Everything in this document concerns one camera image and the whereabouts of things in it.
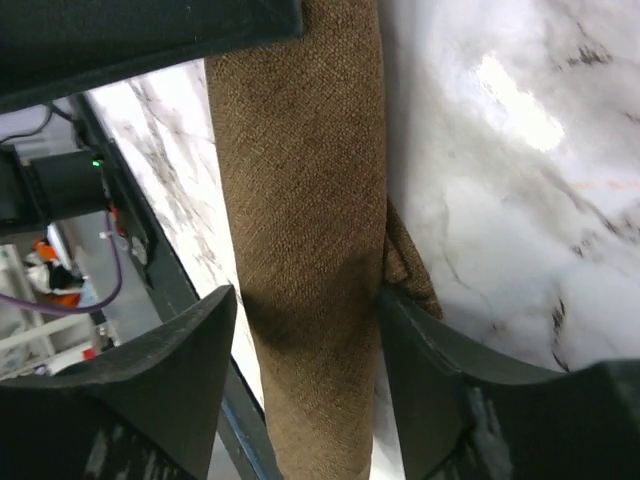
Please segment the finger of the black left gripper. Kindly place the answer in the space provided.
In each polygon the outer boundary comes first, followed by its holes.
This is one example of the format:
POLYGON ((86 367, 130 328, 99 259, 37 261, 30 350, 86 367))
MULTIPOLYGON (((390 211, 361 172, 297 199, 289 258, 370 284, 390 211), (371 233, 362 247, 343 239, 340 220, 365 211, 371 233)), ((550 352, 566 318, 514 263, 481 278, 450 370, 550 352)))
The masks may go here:
POLYGON ((1 110, 296 38, 299 1, 1 2, 1 110))

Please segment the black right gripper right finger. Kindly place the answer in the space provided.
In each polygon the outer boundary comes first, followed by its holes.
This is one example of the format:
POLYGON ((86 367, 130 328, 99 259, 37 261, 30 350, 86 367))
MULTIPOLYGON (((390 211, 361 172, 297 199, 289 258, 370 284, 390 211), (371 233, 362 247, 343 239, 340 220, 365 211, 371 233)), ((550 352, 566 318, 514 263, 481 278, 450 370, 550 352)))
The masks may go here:
POLYGON ((380 331, 410 479, 635 479, 639 364, 574 373, 491 350, 391 288, 380 331))

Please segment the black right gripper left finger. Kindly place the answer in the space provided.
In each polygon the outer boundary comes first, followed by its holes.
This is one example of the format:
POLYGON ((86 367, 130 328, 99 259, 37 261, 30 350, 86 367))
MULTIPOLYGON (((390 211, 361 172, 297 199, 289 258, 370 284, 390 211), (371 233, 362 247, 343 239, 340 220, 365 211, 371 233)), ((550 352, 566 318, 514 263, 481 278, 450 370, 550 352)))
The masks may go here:
POLYGON ((236 307, 220 287, 55 376, 2 382, 2 478, 206 478, 236 307))

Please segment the brown cloth napkin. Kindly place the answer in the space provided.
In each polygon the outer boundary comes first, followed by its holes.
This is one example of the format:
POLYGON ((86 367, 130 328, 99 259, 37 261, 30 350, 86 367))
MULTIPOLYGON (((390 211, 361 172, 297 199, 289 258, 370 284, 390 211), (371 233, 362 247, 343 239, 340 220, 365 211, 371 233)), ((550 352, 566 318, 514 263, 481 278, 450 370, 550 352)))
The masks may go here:
POLYGON ((387 196, 372 1, 306 1, 302 38, 205 62, 239 288, 287 479, 365 479, 376 297, 442 311, 387 196))

